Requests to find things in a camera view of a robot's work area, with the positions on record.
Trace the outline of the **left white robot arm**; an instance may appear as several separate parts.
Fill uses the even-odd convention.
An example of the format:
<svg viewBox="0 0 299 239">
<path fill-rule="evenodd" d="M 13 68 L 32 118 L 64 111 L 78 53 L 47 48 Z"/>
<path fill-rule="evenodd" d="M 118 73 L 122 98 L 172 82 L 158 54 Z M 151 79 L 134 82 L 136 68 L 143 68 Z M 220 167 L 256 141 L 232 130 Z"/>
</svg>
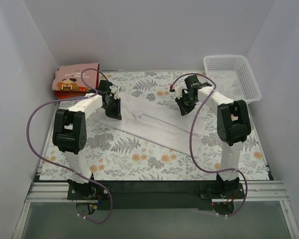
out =
<svg viewBox="0 0 299 239">
<path fill-rule="evenodd" d="M 83 159 L 87 143 L 86 120 L 96 110 L 103 109 L 107 118 L 121 120 L 121 98 L 116 85 L 101 80 L 96 90 L 67 109 L 58 109 L 54 118 L 52 142 L 65 154 L 69 167 L 74 170 L 68 184 L 84 199 L 97 194 L 97 186 L 89 182 L 93 174 Z"/>
</svg>

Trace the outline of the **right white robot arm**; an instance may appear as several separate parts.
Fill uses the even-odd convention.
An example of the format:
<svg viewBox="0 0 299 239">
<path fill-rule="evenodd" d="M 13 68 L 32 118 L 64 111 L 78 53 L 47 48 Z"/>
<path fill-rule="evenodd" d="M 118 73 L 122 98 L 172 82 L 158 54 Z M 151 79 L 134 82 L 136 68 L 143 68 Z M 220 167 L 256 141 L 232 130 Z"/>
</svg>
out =
<svg viewBox="0 0 299 239">
<path fill-rule="evenodd" d="M 247 194 L 246 188 L 241 188 L 240 179 L 245 179 L 239 169 L 240 153 L 243 143 L 251 133 L 251 123 L 247 104 L 244 100 L 233 100 L 216 90 L 216 84 L 205 77 L 206 82 L 199 81 L 200 73 L 183 75 L 186 87 L 170 86 L 170 92 L 176 94 L 175 102 L 180 113 L 185 116 L 195 109 L 198 102 L 201 106 L 208 105 L 217 116 L 217 134 L 222 141 L 221 168 L 213 171 L 216 179 L 201 190 L 202 198 L 234 198 L 236 192 Z"/>
</svg>

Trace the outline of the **white t shirt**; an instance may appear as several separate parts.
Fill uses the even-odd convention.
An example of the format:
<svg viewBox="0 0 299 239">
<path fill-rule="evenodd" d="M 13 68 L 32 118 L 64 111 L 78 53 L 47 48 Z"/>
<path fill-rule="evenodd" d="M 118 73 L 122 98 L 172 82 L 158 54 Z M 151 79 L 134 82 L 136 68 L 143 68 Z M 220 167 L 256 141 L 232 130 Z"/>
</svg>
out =
<svg viewBox="0 0 299 239">
<path fill-rule="evenodd" d="M 189 135 L 192 115 L 121 93 L 122 119 L 111 119 L 98 109 L 95 120 L 177 152 L 190 155 Z"/>
</svg>

